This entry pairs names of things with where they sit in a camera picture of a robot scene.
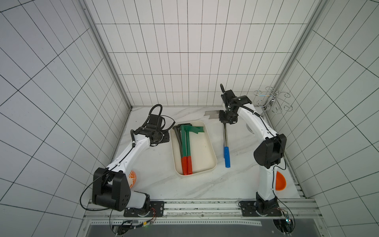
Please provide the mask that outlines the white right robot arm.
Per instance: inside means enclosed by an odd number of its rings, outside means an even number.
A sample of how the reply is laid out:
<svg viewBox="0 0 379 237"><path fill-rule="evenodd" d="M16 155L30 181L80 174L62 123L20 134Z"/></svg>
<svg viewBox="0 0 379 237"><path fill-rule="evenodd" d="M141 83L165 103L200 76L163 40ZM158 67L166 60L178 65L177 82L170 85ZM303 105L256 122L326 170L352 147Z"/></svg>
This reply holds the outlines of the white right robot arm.
<svg viewBox="0 0 379 237"><path fill-rule="evenodd" d="M255 211L266 216L272 209L278 208L275 193L276 168L283 158L287 138L273 130L256 111L252 101L246 96L237 97L232 90L220 85L224 110L219 111L219 121L223 124L235 124L241 118L260 142L253 153L259 169L259 186L256 192Z"/></svg>

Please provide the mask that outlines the green hoe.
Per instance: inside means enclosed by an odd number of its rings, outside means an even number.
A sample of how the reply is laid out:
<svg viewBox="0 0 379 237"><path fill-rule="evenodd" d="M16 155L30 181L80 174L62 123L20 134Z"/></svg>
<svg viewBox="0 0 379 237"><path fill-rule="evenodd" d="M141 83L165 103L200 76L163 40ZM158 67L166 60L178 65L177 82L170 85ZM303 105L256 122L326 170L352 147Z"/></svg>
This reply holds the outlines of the green hoe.
<svg viewBox="0 0 379 237"><path fill-rule="evenodd" d="M189 136L189 127L190 125L181 126L181 135L182 135L182 170L184 175L192 174L192 161L190 155L190 136Z"/></svg>
<svg viewBox="0 0 379 237"><path fill-rule="evenodd" d="M182 170L184 175L193 174L192 171L192 160L191 160L191 150L190 150L190 133L203 133L204 129L202 126L192 126L191 124L182 125Z"/></svg>

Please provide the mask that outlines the grey speckled hoe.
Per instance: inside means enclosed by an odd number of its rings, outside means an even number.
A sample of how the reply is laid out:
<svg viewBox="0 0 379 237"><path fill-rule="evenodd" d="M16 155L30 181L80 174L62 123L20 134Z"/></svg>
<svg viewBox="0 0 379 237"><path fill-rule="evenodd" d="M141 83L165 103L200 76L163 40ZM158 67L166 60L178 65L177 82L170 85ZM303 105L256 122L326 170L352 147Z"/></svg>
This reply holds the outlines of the grey speckled hoe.
<svg viewBox="0 0 379 237"><path fill-rule="evenodd" d="M181 126L183 126L183 125L191 125L191 123L182 123L182 124L178 124L178 125L176 126L176 128L174 129L175 132L176 132L176 136L177 136L177 139L178 139L178 142L179 142L180 148L182 148Z"/></svg>
<svg viewBox="0 0 379 237"><path fill-rule="evenodd" d="M173 130L174 130L176 138L178 140L179 149L180 149L180 156L182 157L183 156L183 148L182 148L182 137L181 137L180 126L178 126L178 125L173 126Z"/></svg>

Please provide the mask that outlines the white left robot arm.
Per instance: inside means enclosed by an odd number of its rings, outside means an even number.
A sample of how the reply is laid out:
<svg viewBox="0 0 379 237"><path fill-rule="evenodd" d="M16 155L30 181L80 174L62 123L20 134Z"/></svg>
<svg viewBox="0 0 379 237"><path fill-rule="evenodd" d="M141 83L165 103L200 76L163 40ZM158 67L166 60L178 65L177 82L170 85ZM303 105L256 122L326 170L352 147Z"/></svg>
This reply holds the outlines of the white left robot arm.
<svg viewBox="0 0 379 237"><path fill-rule="evenodd" d="M163 106L154 105L144 123L136 130L131 130L131 142L124 151L106 168L98 168L93 174L92 203L101 206L101 209L87 211L136 209L142 214L151 210L150 196L145 193L131 191L128 177L137 159L149 148L169 142L169 130L175 121L165 128Z"/></svg>

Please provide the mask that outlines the chrome hoe blue handle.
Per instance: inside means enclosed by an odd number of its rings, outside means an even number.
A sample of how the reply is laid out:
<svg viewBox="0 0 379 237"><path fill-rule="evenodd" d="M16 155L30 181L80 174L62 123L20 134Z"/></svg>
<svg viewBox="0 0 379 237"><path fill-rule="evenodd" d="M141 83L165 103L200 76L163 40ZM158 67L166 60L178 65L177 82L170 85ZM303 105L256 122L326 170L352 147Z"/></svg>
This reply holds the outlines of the chrome hoe blue handle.
<svg viewBox="0 0 379 237"><path fill-rule="evenodd" d="M230 158L230 150L229 150L229 142L228 142L227 123L224 121L224 117L221 116L223 112L224 111L222 110L206 111L204 115L209 116L209 119L218 119L223 124L225 167L230 168L231 158Z"/></svg>

